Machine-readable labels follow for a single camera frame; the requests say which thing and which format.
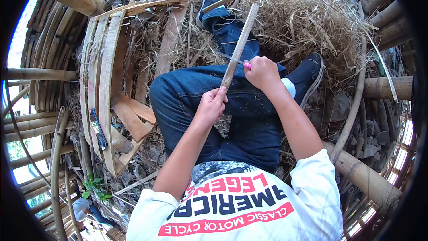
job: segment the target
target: green plant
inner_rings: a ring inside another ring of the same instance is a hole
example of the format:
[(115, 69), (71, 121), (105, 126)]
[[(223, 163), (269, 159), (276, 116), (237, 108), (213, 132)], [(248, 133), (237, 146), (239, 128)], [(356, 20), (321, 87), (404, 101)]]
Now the green plant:
[(89, 191), (93, 191), (93, 193), (98, 196), (102, 201), (106, 201), (107, 198), (111, 198), (111, 194), (104, 191), (104, 185), (101, 183), (101, 180), (103, 180), (103, 178), (94, 179), (92, 173), (89, 173), (88, 182), (83, 182), (87, 190), (83, 192), (82, 197), (84, 199), (87, 199), (89, 197)]

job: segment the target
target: white sock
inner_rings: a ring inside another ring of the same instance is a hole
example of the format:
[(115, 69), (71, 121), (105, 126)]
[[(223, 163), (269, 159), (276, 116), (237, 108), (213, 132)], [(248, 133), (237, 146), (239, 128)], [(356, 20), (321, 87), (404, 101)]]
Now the white sock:
[(291, 96), (294, 99), (294, 97), (296, 96), (296, 87), (294, 83), (291, 82), (291, 80), (286, 77), (282, 78), (281, 82), (286, 86), (286, 88), (288, 89), (288, 92), (291, 94)]

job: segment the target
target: jeans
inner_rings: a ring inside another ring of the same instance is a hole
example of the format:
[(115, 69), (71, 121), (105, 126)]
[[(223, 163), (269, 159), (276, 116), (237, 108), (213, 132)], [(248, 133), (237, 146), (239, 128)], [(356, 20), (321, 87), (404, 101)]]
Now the jeans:
[[(217, 8), (202, 17), (202, 24), (214, 35), (220, 50), (232, 56), (243, 23), (226, 8)], [(261, 55), (253, 34), (248, 40), (241, 61)], [(226, 69), (227, 65), (182, 68), (153, 81), (150, 100), (168, 155), (189, 127), (202, 94), (220, 87)], [(278, 71), (281, 78), (285, 76), (285, 67), (278, 65)], [(280, 159), (281, 122), (269, 99), (245, 78), (240, 64), (227, 98), (223, 114), (232, 116), (228, 137), (223, 138), (213, 127), (196, 164), (240, 161), (273, 173)]]
[(91, 206), (89, 206), (89, 210), (92, 212), (92, 214), (94, 215), (94, 217), (97, 220), (97, 222), (99, 222), (99, 223), (105, 223), (105, 224), (110, 224), (111, 226), (116, 226), (117, 225), (116, 222), (104, 218), (101, 215), (101, 212), (99, 211), (99, 209), (94, 204), (92, 204)]

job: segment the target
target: white t-shirt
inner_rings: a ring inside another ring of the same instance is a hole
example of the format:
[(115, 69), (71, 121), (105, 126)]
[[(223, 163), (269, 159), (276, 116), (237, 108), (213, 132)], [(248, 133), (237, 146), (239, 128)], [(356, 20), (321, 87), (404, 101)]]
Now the white t-shirt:
[(141, 192), (126, 240), (339, 240), (340, 197), (327, 151), (299, 160), (290, 175), (293, 189), (242, 162), (199, 164), (180, 203)]
[(82, 197), (74, 201), (73, 211), (77, 221), (83, 221), (86, 217), (88, 217), (88, 215), (86, 215), (85, 212), (83, 212), (83, 209), (85, 208), (89, 209), (91, 205), (92, 205), (91, 200), (87, 200)]

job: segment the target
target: man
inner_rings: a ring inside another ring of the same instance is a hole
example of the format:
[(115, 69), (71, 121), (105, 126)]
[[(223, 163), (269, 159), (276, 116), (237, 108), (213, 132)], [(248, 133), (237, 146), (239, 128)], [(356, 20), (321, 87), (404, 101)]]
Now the man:
[(116, 222), (104, 218), (101, 215), (101, 212), (99, 211), (99, 209), (94, 205), (94, 203), (91, 200), (80, 197), (79, 199), (74, 201), (73, 211), (74, 211), (74, 215), (76, 217), (76, 221), (78, 223), (79, 229), (81, 231), (86, 229), (86, 227), (83, 226), (83, 220), (86, 219), (88, 215), (94, 217), (99, 223), (109, 224), (113, 227), (117, 226)]
[[(204, 8), (219, 0), (202, 0)], [(243, 23), (222, 6), (197, 23), (232, 55)], [(338, 240), (342, 234), (335, 169), (300, 108), (319, 85), (323, 61), (310, 54), (285, 76), (260, 57), (250, 34), (230, 88), (219, 88), (227, 65), (163, 74), (150, 87), (168, 160), (153, 189), (144, 189), (127, 240)], [(227, 138), (213, 127), (232, 115)], [(297, 160), (292, 187), (273, 175), (281, 130)]]

